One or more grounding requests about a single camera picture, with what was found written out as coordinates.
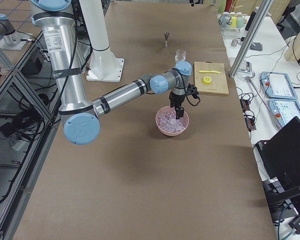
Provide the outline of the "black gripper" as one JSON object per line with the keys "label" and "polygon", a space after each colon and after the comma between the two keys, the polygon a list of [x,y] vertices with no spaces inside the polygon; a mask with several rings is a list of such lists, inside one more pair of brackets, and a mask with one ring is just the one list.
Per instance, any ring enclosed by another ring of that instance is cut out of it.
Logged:
{"label": "black gripper", "polygon": [[174,92],[170,92],[169,100],[170,100],[170,110],[172,114],[175,114],[176,119],[180,119],[184,117],[185,109],[182,107],[182,103],[185,101],[185,95],[178,95]]}

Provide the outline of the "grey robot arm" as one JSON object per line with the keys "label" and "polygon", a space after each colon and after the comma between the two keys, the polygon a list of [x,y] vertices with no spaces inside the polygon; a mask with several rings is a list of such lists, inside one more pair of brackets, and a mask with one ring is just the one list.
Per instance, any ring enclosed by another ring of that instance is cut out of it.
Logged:
{"label": "grey robot arm", "polygon": [[[111,52],[102,4],[79,3],[91,43],[89,80],[119,82],[124,59]],[[87,99],[83,82],[83,57],[77,43],[76,19],[69,0],[32,0],[32,22],[42,29],[52,74],[57,83],[61,105],[59,114],[65,137],[73,144],[94,141],[100,132],[99,118],[147,92],[169,92],[170,106],[176,116],[184,115],[182,103],[190,94],[192,65],[179,61],[163,74],[146,74],[94,101]]]}
{"label": "grey robot arm", "polygon": [[9,18],[0,13],[0,48],[7,51],[21,51],[26,44],[23,34],[16,31]]}

